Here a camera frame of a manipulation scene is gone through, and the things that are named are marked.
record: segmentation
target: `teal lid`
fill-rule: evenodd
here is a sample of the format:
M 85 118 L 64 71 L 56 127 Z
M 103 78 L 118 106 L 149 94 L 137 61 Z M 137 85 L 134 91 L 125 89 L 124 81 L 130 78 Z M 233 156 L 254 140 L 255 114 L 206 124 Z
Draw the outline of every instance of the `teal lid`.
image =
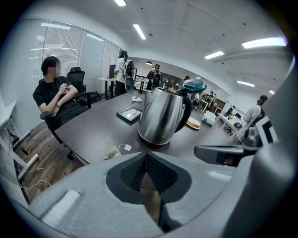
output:
M 203 92 L 207 86 L 203 81 L 190 81 L 184 84 L 184 88 L 187 89 L 188 93 L 200 93 Z

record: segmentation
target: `white shirt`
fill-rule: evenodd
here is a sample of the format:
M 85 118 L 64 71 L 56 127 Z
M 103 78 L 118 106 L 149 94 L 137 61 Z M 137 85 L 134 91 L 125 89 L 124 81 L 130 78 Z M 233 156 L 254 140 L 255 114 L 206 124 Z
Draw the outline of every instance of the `white shirt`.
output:
M 115 71 L 119 71 L 116 75 L 116 80 L 124 83 L 125 75 L 122 75 L 122 69 L 124 67 L 124 58 L 119 58 L 116 63 Z
M 184 83 L 182 84 L 182 87 L 184 87 L 184 84 L 186 84 L 188 82 L 191 82 L 191 80 L 190 79 L 185 80 Z
M 244 139 L 245 131 L 251 126 L 256 118 L 261 116 L 261 107 L 254 105 L 244 116 L 246 124 L 236 133 L 238 140 Z

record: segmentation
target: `ceiling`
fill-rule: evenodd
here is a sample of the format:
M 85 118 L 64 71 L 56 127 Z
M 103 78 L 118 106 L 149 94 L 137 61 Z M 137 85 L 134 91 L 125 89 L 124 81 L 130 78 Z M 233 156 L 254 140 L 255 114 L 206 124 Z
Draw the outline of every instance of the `ceiling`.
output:
M 241 43 L 284 36 L 251 0 L 64 0 L 69 8 L 104 24 L 128 45 L 129 56 L 159 60 L 200 75 L 228 91 L 237 80 L 264 93 L 285 79 L 292 54 L 288 47 L 245 50 Z M 139 23 L 142 40 L 133 23 Z M 224 56 L 204 56 L 223 51 Z

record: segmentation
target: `dark table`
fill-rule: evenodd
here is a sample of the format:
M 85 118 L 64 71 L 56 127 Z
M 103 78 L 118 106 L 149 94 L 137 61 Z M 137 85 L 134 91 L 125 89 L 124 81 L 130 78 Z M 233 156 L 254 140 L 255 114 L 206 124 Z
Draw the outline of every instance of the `dark table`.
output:
M 201 122 L 200 130 L 185 125 L 175 133 L 171 142 L 163 148 L 150 148 L 144 145 L 137 135 L 138 121 L 130 125 L 116 116 L 116 113 L 134 106 L 144 109 L 145 95 L 137 95 L 141 102 L 132 102 L 134 93 L 125 93 L 114 99 L 101 103 L 83 114 L 62 125 L 55 132 L 57 136 L 77 156 L 88 163 L 102 161 L 110 148 L 117 149 L 120 144 L 132 146 L 130 151 L 121 146 L 122 155 L 141 152 L 158 151 L 183 159 L 197 161 L 193 153 L 196 145 L 227 145 L 228 138 L 217 127 L 210 127 Z M 191 117 L 202 121 L 196 112 Z

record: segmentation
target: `ceiling light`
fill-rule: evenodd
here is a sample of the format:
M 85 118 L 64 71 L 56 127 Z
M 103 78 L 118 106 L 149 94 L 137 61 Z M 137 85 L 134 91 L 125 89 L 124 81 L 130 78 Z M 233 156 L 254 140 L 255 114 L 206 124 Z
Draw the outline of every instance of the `ceiling light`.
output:
M 36 49 L 31 49 L 31 51 L 34 51 L 34 50 L 47 50 L 48 48 L 36 48 Z
M 145 40 L 146 37 L 144 36 L 144 33 L 142 32 L 139 24 L 133 24 L 133 26 L 135 27 L 136 31 L 139 33 L 140 37 Z
M 77 50 L 77 49 L 73 49 L 73 48 L 62 48 L 62 50 Z
M 69 26 L 61 26 L 61 25 L 56 25 L 56 24 L 50 24 L 50 23 L 42 23 L 41 26 L 48 26 L 48 27 L 53 27 L 53 28 L 60 28 L 60 29 L 65 29 L 69 30 Z
M 29 59 L 30 59 L 30 60 L 33 60 L 33 59 L 37 59 L 37 58 L 41 58 L 41 56 L 33 57 L 33 58 L 29 58 Z
M 261 46 L 286 46 L 287 43 L 282 37 L 264 38 L 259 40 L 252 40 L 242 43 L 245 49 L 261 47 Z
M 91 38 L 93 38 L 93 39 L 96 39 L 96 40 L 99 40 L 99 41 L 101 41 L 101 42 L 104 41 L 103 39 L 101 39 L 101 38 L 99 38 L 99 37 L 97 37 L 97 36 L 91 35 L 91 34 L 87 34 L 86 36 L 89 36 L 89 37 L 91 37 Z
M 242 82 L 242 81 L 237 81 L 237 83 L 244 84 L 244 85 L 247 85 L 247 86 L 250 86 L 250 87 L 255 87 L 253 84 Z
M 115 2 L 120 6 L 126 6 L 126 2 L 124 0 L 115 0 Z
M 205 56 L 205 59 L 209 60 L 211 58 L 214 58 L 214 57 L 217 57 L 217 56 L 220 56 L 220 55 L 223 55 L 224 53 L 222 51 L 218 51 L 218 52 L 215 52 L 213 54 L 210 54 L 210 55 L 207 55 Z

